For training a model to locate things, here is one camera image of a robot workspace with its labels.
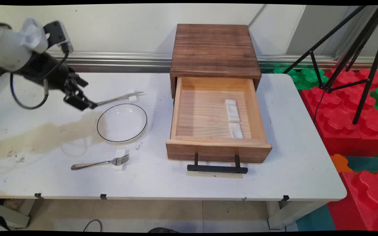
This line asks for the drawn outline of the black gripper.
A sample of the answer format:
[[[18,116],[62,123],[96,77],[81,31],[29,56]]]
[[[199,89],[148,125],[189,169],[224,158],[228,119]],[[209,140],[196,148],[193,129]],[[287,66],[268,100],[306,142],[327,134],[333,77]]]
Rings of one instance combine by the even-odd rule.
[[[73,70],[65,63],[68,56],[69,52],[66,52],[61,60],[57,60],[47,52],[32,52],[27,63],[18,69],[18,74],[41,86],[44,85],[44,80],[47,80],[49,89],[64,92],[64,102],[80,111],[87,108],[95,109],[98,107],[97,103],[89,100],[81,89],[89,83],[77,73],[72,73]]]

